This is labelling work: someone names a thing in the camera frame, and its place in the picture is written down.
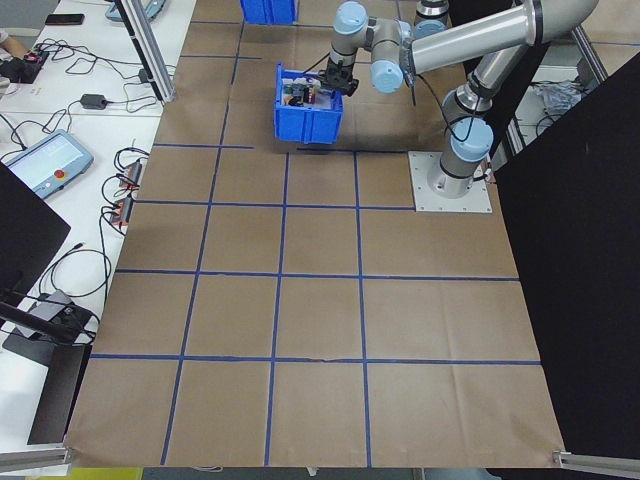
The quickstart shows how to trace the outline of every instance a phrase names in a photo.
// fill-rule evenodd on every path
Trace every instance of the white table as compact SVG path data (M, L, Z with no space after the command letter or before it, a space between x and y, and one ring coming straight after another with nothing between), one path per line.
M85 45L97 55L107 58L139 62L137 53L122 24L107 20L104 13L109 5L105 2L62 0L56 13L84 13L85 22L77 27L45 27L39 41L46 38L64 39L72 45ZM176 65L189 27L195 0L168 0L160 15L152 22L154 34L165 62ZM23 120L47 121L60 108L78 100L83 93L99 93L109 100L124 100L124 81L112 69L102 64L90 75L73 76L64 70L75 60L46 63L33 85L22 85L20 89L0 100L0 112L14 125ZM134 74L140 66L123 67ZM131 89L132 98L153 95L148 85ZM124 111L122 105L112 105L106 110L83 110L78 104L71 108L73 124L70 133L94 156L94 162L86 173L74 179L50 196L46 202L70 226L71 232L56 258L76 243L100 250L98 215L105 204L100 193L104 180L113 175L113 156L117 150L136 146L150 151L160 123L162 107L159 103L138 113ZM9 141L9 128L0 124L0 156L16 150ZM25 125L20 135L27 145L33 145L44 134L36 125ZM124 164L134 161L139 155L123 154ZM108 184L107 195L118 189L116 180ZM118 260L123 239L104 226L106 254L113 263ZM104 279L102 259L99 255L78 254L61 266L56 277L60 287L69 293L82 293L99 285ZM78 304L89 308L98 316L103 309L104 290L78 300ZM24 451L31 430L35 411L42 391L47 369L11 352L0 350L0 452ZM64 475L66 468L46 469L48 475ZM28 474L44 474L41 470Z
M44 114L24 113L5 115L15 123L27 118L43 122L48 117ZM46 200L71 226L69 236L56 258L80 242L84 242L86 248L101 249L98 215L105 201L100 193L100 186L104 179L116 173L113 155L117 150L131 145L149 151L159 122L157 117L74 117L70 132L93 154L94 161L83 175ZM25 126L21 134L28 144L33 144L44 136L32 124ZM0 138L7 139L8 135L9 128L6 125L0 126ZM0 142L0 155L14 149L14 144ZM127 163L137 157L137 154L123 154L122 160ZM118 182L114 180L105 189L107 196L113 195L117 189ZM123 239L107 225L104 225L103 231L106 254L115 268ZM68 293L90 290L104 280L102 259L97 254L86 253L71 257L62 264L57 280L60 287ZM77 303L100 316L103 298L104 290L101 289L93 295L78 299ZM95 324L90 323L88 328L95 328ZM46 372L45 367L35 362L11 352L0 351L0 452L25 448Z
M62 0L56 13L84 13L85 21L79 26L47 26L38 42L45 39L65 40L70 45L84 45L101 57L134 62L137 65L119 65L116 67L125 75L136 75L142 68L140 59L133 47L124 24L113 22L105 17L110 4L85 3L78 0ZM182 44L189 27L189 20L193 13L195 0L168 0L165 8L151 22L152 30L158 41L162 56L167 65L177 65L182 50ZM65 108L71 102L79 100L85 93L101 94L110 101L124 101L126 95L123 85L127 82L138 82L137 79L123 80L118 73L103 61L98 62L94 70L88 75L70 75L65 73L81 55L61 61L53 61L50 56L38 78L32 85L20 85L18 91L12 95L5 95L0 100L2 112L47 113ZM84 71L89 67L81 62L74 71ZM149 84L127 87L130 98L154 96ZM131 104L131 109L146 103ZM84 110L79 104L72 107L78 114L90 115L162 115L162 105L157 102L154 106L143 108L136 113L127 113L124 105L109 105L105 110Z

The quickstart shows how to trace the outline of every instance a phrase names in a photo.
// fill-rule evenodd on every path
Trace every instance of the metal bracket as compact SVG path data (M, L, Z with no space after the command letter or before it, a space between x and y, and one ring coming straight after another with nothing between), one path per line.
M71 463L71 450L65 447L0 453L0 473L66 465L68 463Z
M441 152L409 152L411 184L416 212L438 213L492 213L491 201L484 180L473 182L471 189L462 198L449 199L435 193L427 184L427 172L440 161ZM478 167L475 176L483 174Z
M553 462L565 470L640 479L640 460L553 452Z

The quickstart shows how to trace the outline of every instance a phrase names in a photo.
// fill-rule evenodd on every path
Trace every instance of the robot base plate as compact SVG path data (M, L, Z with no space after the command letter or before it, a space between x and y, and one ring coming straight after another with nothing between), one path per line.
M411 184L416 212L438 213L492 213L491 201L484 180L473 182L471 189L462 198L449 199L435 193L427 184L427 172L440 161L441 152L409 152ZM478 167L474 176L482 175Z

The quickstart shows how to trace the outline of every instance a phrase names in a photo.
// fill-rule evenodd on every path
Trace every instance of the blue plastic bin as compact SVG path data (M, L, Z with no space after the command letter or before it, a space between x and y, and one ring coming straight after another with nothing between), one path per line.
M336 93L331 99L331 109L313 107L290 107L282 104L282 79L302 76L301 71L284 70L278 63L276 68L276 101L273 112L276 137L287 142L334 143L340 133L342 122L342 95Z
M240 0L247 23L291 25L296 20L296 0Z

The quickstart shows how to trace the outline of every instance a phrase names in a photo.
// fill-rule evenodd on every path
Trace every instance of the smartphone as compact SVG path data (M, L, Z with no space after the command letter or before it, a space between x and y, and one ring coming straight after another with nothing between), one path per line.
M82 25L84 13L52 13L47 17L45 25Z

